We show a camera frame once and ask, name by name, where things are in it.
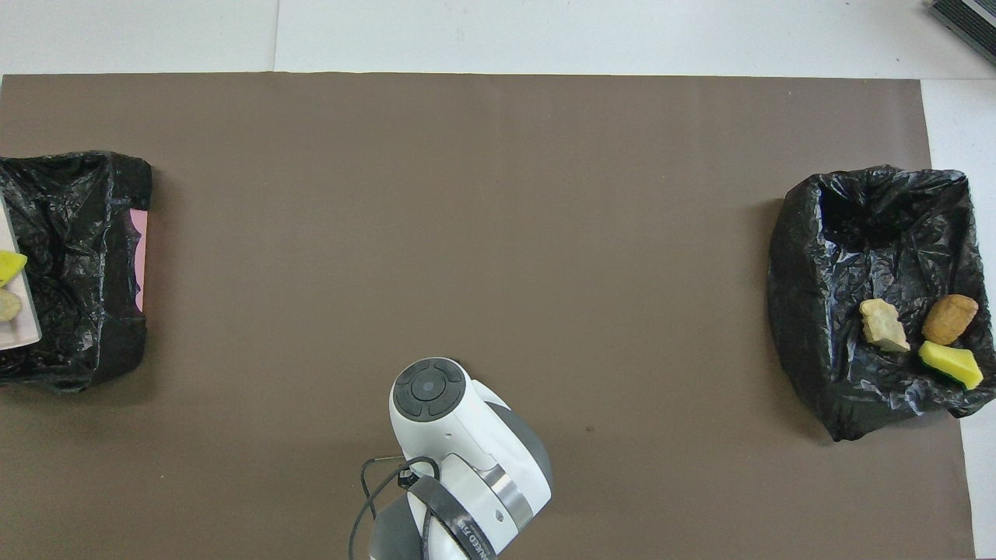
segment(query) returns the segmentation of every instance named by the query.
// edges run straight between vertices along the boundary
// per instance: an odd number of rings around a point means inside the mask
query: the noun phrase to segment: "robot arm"
[[[494,558],[550,500],[550,458],[539,438],[455,361],[405,368],[389,413],[405,457],[435,459],[441,476],[424,480],[425,469],[412,468],[420,479],[377,518],[372,558],[418,558],[425,538],[426,560]],[[426,505],[432,518],[423,535]]]

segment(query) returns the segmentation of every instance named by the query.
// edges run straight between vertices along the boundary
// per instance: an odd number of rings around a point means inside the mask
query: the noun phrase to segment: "sponge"
[[[927,366],[960,381],[965,389],[975,389],[982,383],[982,371],[975,363],[971,350],[958,350],[924,341],[919,354]]]
[[[27,262],[28,257],[21,253],[0,249],[0,288],[17,276]]]

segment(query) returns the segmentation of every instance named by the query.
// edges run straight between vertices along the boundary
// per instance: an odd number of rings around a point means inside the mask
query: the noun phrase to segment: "plastic bag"
[[[979,312],[952,347],[984,376],[973,391],[924,365],[920,329],[935,301],[963,294]],[[895,306],[912,347],[867,343],[858,306]],[[960,171],[880,166],[813,175],[785,196],[771,238],[768,313],[782,368],[834,440],[932,411],[966,417],[996,392],[996,355]]]
[[[0,188],[38,313],[39,342],[0,352],[0,386],[77,392],[141,362],[145,317],[135,302],[139,235],[151,167],[136,157],[82,152],[0,157]]]

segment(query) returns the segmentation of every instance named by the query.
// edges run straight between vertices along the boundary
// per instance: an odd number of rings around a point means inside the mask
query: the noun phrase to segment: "control button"
[[[416,373],[425,368],[425,360],[420,360],[414,364],[408,366],[406,370],[401,372],[401,375],[397,376],[397,385],[405,385],[411,383],[411,378],[414,377]]]
[[[445,360],[441,364],[442,367],[436,366],[446,374],[446,380],[449,383],[460,383],[463,381],[463,372],[460,371],[460,367],[455,363]]]
[[[446,389],[446,377],[435,368],[426,368],[411,379],[411,393],[420,401],[432,401]]]
[[[394,392],[394,402],[400,409],[413,417],[419,417],[422,414],[422,407],[424,405],[413,399],[404,389]]]
[[[429,403],[429,415],[431,417],[440,417],[446,413],[452,411],[460,403],[460,398],[463,397],[463,386],[460,384],[449,384],[446,386],[446,391],[436,399]]]

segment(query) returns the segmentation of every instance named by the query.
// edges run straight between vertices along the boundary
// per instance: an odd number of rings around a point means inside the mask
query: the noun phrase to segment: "brown paper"
[[[345,557],[433,355],[550,452],[503,558],[973,555],[956,421],[832,443],[765,315],[789,188],[930,165],[917,82],[4,78],[0,153],[79,149],[156,170],[148,346],[0,394],[0,557]]]

